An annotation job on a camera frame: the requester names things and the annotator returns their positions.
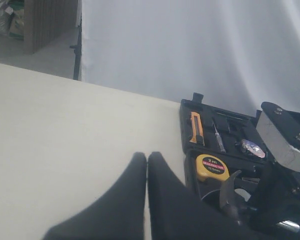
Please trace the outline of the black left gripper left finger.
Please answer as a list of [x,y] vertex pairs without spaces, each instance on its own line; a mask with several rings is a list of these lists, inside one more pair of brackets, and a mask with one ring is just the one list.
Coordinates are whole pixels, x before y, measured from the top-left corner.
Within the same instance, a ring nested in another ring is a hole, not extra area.
[[136,152],[117,181],[97,201],[51,227],[46,240],[142,240],[147,159]]

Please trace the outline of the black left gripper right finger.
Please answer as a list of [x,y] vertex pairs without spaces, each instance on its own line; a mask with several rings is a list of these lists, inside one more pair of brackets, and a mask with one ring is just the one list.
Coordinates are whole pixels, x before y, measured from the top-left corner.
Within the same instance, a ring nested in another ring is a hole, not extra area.
[[160,152],[148,157],[148,203],[154,240],[257,240],[258,235],[200,201]]

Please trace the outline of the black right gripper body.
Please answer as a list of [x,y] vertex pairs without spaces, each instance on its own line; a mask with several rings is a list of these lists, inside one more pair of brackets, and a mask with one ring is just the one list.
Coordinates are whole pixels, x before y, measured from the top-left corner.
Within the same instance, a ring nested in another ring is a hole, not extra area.
[[266,164],[248,204],[249,226],[278,240],[300,240],[300,172]]

